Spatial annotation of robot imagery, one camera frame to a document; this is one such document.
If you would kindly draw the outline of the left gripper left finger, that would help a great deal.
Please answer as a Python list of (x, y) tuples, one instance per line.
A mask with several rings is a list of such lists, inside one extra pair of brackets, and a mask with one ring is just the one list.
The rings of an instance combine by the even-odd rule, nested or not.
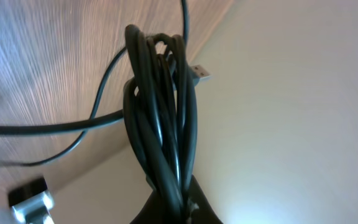
[(147, 183), (153, 189), (149, 195), (146, 203), (130, 222), (130, 224), (180, 224), (185, 223), (185, 218), (181, 215), (176, 217), (170, 213), (170, 210), (165, 204), (164, 199), (157, 191), (154, 183), (151, 181), (149, 176), (146, 176)]

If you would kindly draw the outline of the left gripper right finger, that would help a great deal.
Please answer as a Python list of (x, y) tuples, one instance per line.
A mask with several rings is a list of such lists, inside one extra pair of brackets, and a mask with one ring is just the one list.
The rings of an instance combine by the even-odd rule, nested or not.
[(191, 177), (188, 189), (187, 216), (186, 223), (189, 224), (223, 224), (209, 204), (195, 176)]

